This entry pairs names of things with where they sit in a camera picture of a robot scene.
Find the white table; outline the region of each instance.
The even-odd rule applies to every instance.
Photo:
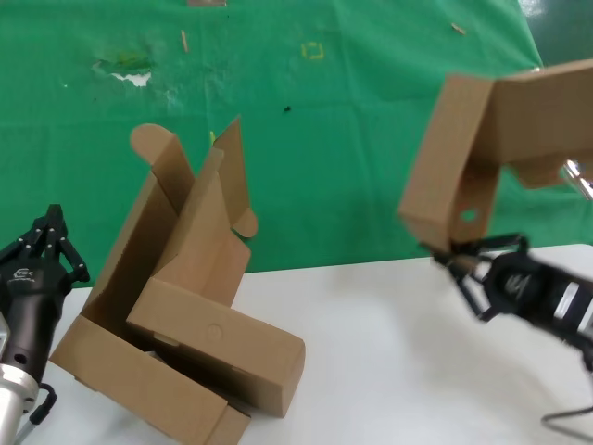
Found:
[[[593,276],[593,247],[536,252]],[[68,297],[57,341],[87,294]],[[426,259],[253,273],[233,307],[307,344],[288,415],[253,413],[241,445],[567,444],[540,416],[591,402],[575,351],[514,318],[477,323]],[[31,445],[174,443],[51,363],[44,380],[59,399]]]

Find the black cable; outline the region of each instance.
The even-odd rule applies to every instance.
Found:
[[[51,411],[52,407],[56,404],[57,395],[56,392],[52,387],[47,385],[46,383],[42,383],[39,386],[39,389],[44,389],[47,391],[47,397],[45,397],[44,402],[39,405],[35,411],[29,416],[29,422],[22,426],[17,434],[14,445],[22,444],[27,437],[31,434],[31,432],[45,420],[49,412]]]
[[[39,386],[39,389],[45,389],[47,391],[47,397],[45,397],[44,402],[39,405],[29,416],[29,422],[35,426],[38,426],[43,422],[43,420],[45,420],[57,401],[57,394],[50,385],[42,383]]]
[[[593,384],[593,376],[589,375],[589,379]],[[581,433],[580,431],[576,431],[574,429],[568,428],[566,426],[554,425],[552,421],[557,419],[566,419],[569,417],[577,417],[580,415],[587,415],[593,413],[593,406],[588,408],[582,408],[580,410],[572,410],[572,411],[565,411],[561,413],[552,413],[544,415],[541,418],[541,425],[551,431],[556,431],[557,433],[561,433],[564,436],[568,436],[570,438],[579,439],[586,443],[593,443],[593,437],[589,436],[588,434]]]

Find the metal wire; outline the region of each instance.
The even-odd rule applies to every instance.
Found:
[[[593,375],[588,373],[589,382],[593,387]],[[581,415],[587,415],[593,413],[593,406],[588,408],[582,408],[580,410],[572,410],[572,411],[565,411],[561,413],[552,413],[544,415],[541,418],[541,425],[547,429],[555,431],[557,433],[563,434],[564,436],[568,436],[573,439],[581,440],[585,443],[593,443],[593,437],[589,436],[588,434],[582,433],[580,431],[576,431],[575,429],[571,429],[567,426],[556,425],[553,421],[558,419],[566,419],[569,417],[577,417]]]

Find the cardboard flap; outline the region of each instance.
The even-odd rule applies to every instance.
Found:
[[[249,204],[240,118],[214,141],[214,147],[224,152],[219,175],[231,226],[241,236],[254,236],[258,231],[258,219]]]
[[[564,182],[561,170],[566,162],[564,157],[545,157],[544,159],[517,160],[511,162],[513,175],[527,189],[550,187]]]
[[[169,254],[174,249],[177,255],[155,274],[159,280],[196,293],[201,293],[207,284],[231,231],[218,175],[204,192],[202,195],[197,187],[192,190],[177,224],[182,227],[177,232],[183,233],[173,236],[171,247],[166,249]]]
[[[153,174],[134,201],[96,280],[82,313],[94,322],[119,330],[150,277],[177,216]]]
[[[151,166],[167,198],[179,214],[194,183],[194,174],[176,134],[154,123],[136,127],[133,150]]]
[[[204,165],[194,181],[189,196],[185,200],[175,230],[170,237],[169,243],[165,247],[162,257],[158,261],[155,272],[162,269],[179,254],[183,243],[185,243],[185,238],[192,229],[196,213],[202,205],[205,195],[208,193],[208,188],[213,181],[217,180],[217,171],[222,164],[223,158],[224,153],[217,148],[212,148],[208,152]]]
[[[229,231],[200,295],[230,308],[250,257],[251,250]]]
[[[481,128],[493,82],[453,76],[445,82],[398,213],[424,243],[450,249],[455,199]]]
[[[250,420],[248,416],[227,406],[206,445],[236,445],[247,429]]]
[[[52,362],[181,443],[208,443],[228,406],[210,390],[83,317],[74,321]]]
[[[238,391],[243,401],[273,415],[286,414],[303,372],[302,339],[155,278],[128,323],[200,368],[214,369],[224,377],[223,389]]]
[[[578,166],[579,175],[566,178],[562,174],[567,160],[572,160]],[[550,187],[565,183],[567,180],[579,178],[593,178],[593,153],[586,151],[567,155],[552,155],[538,159],[526,159],[511,162],[509,166],[521,185],[527,189]]]
[[[593,147],[593,61],[497,81],[493,95],[499,163]]]
[[[500,167],[470,161],[461,177],[448,235],[457,243],[481,238],[487,231],[500,177]]]
[[[551,76],[557,76],[559,74],[566,74],[570,72],[577,72],[580,70],[593,70],[593,59],[587,60],[576,60],[574,62],[563,63],[554,67],[545,68],[544,70],[537,68],[534,70],[528,70],[512,74],[511,76],[504,77],[503,81],[533,81],[538,79],[546,79]]]

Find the green fabric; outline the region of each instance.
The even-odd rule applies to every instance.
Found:
[[[61,203],[93,277],[147,172],[132,128],[177,133],[197,169],[237,114],[251,271],[422,255],[394,215],[445,76],[540,64],[517,0],[4,0],[0,55],[0,243]],[[505,177],[494,229],[583,240],[587,211]]]
[[[593,57],[593,2],[519,0],[545,65]]]

